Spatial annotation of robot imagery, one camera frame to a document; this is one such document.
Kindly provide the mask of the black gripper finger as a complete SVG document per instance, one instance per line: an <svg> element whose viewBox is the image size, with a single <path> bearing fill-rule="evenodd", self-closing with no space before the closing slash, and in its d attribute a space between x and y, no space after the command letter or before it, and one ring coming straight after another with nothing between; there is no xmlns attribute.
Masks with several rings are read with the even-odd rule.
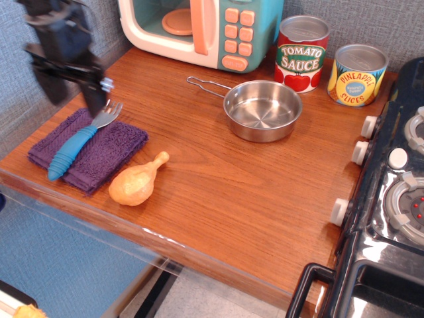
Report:
<svg viewBox="0 0 424 318"><path fill-rule="evenodd" d="M64 79L50 72L38 69L34 70L34 74L42 90L53 105L59 106L67 99L68 88Z"/></svg>
<svg viewBox="0 0 424 318"><path fill-rule="evenodd" d="M81 92L86 102L89 114L95 118L107 102L107 94L102 90L99 84L83 83Z"/></svg>

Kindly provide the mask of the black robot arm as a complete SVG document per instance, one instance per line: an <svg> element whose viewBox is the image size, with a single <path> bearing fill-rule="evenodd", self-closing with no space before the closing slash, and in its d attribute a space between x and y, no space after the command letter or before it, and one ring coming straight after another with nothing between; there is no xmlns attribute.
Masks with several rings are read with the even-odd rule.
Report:
<svg viewBox="0 0 424 318"><path fill-rule="evenodd" d="M81 1L19 1L26 9L25 21L38 37L25 51L32 71L54 105L68 96L67 81L78 84L88 111L94 118L107 103L113 81L105 77L101 60L94 55L91 29Z"/></svg>

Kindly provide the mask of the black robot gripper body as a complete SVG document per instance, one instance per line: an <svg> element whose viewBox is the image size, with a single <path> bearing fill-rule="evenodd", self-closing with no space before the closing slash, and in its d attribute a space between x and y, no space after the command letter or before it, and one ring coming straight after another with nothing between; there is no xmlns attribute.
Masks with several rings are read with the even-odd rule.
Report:
<svg viewBox="0 0 424 318"><path fill-rule="evenodd" d="M113 80L106 78L101 61L90 51L92 31L85 19L84 3L24 3L25 21L38 42L25 50L32 69L43 70L67 81L99 84L109 93Z"/></svg>

